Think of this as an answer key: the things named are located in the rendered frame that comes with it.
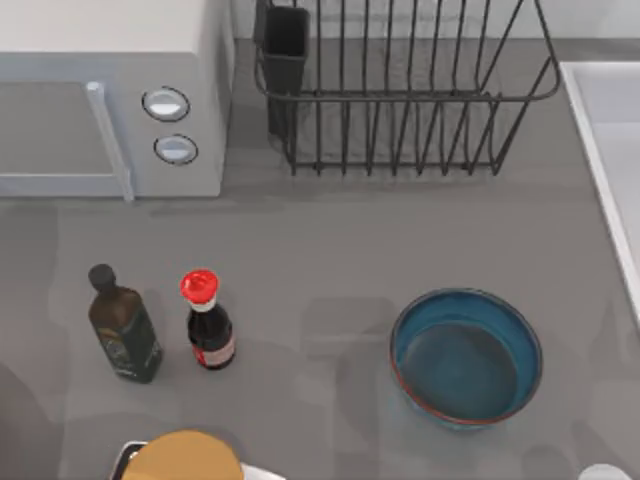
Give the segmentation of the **red capped soy sauce bottle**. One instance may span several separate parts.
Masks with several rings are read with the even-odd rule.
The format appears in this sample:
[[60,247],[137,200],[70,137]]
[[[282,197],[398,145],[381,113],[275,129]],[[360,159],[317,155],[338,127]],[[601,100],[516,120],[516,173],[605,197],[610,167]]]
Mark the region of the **red capped soy sauce bottle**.
[[187,335],[197,363],[208,370],[228,366],[236,353],[233,324],[218,302],[219,279],[206,268],[189,271],[180,281],[180,293],[189,304]]

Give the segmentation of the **small microwave knob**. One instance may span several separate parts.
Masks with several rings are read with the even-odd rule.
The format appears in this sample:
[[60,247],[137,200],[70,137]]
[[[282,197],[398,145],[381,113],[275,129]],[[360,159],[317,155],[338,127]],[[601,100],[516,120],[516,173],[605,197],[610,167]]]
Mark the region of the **small microwave knob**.
[[199,153],[196,143],[180,134],[156,139],[154,152],[160,160],[170,165],[187,165],[193,162]]

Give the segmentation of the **blue bowl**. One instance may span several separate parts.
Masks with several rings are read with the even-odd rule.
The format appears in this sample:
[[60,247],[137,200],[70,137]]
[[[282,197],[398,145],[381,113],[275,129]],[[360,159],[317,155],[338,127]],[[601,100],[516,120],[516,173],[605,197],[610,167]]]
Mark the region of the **blue bowl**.
[[522,313],[474,288],[440,288],[405,306],[388,343],[394,383],[421,414],[452,430],[483,430],[524,409],[544,372]]

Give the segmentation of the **black cutlery holder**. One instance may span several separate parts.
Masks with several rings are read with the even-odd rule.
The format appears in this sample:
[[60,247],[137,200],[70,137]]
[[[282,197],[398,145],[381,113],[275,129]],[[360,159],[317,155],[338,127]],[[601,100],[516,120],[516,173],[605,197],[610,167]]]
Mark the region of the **black cutlery holder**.
[[289,103],[303,85],[309,51],[310,13],[298,6],[277,6],[272,0],[256,0],[254,43],[257,47],[267,99],[268,130],[281,142],[290,131]]

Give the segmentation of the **large microwave knob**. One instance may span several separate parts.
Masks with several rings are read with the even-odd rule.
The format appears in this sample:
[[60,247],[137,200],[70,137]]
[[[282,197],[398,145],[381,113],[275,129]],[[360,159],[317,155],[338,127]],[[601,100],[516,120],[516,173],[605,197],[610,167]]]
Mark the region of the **large microwave knob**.
[[190,111],[190,102],[181,91],[163,86],[145,92],[142,96],[142,107],[153,119],[160,122],[178,122]]

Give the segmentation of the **dark green oil bottle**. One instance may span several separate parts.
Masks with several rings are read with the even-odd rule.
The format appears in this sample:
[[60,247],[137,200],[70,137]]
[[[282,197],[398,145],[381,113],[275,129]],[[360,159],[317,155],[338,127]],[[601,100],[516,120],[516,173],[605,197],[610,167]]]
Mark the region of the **dark green oil bottle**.
[[142,296],[119,285],[108,264],[92,266],[88,280],[96,291],[89,321],[113,371],[132,382],[151,383],[163,350]]

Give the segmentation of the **pale microwave oven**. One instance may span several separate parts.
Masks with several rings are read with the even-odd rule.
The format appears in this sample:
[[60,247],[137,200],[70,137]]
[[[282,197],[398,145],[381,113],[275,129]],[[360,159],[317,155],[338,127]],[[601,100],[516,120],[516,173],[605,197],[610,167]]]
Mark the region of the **pale microwave oven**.
[[[86,94],[90,81],[105,86],[135,199],[217,196],[234,73],[234,44],[221,39],[195,53],[0,53],[0,196],[123,198]],[[163,86],[190,102],[178,122],[142,107],[143,94]],[[174,134],[196,143],[193,162],[157,157],[155,140]]]

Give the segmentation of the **white rounded object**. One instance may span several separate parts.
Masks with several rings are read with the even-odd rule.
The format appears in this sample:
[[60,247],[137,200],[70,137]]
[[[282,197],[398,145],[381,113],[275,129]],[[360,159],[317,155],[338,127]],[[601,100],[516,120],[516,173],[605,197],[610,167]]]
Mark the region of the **white rounded object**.
[[633,480],[620,467],[607,463],[596,463],[584,468],[577,480]]

